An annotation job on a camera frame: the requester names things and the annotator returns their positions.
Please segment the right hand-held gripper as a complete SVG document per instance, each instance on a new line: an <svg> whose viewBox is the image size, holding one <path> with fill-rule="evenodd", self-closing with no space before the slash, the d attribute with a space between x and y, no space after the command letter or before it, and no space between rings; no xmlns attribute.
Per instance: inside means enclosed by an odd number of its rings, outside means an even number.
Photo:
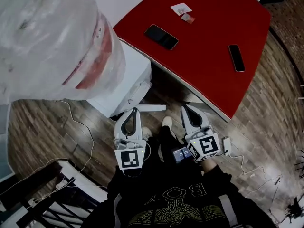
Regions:
<svg viewBox="0 0 304 228"><path fill-rule="evenodd" d="M219 153L218 134L209 126L207 115L192 105L181 107L183 126L186 131L186 148L196 162L201 162Z"/></svg>

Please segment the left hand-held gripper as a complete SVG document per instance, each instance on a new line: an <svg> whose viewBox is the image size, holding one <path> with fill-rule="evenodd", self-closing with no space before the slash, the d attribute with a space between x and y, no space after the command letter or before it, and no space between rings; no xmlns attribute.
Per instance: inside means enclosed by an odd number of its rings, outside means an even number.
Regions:
<svg viewBox="0 0 304 228"><path fill-rule="evenodd" d="M127 123L133 119L133 128L129 132ZM139 176L141 174L145 151L145 140L133 140L129 138L142 138L142 124L140 111L137 108L130 109L117 120L114 126L115 156L119 169L125 176Z"/></svg>

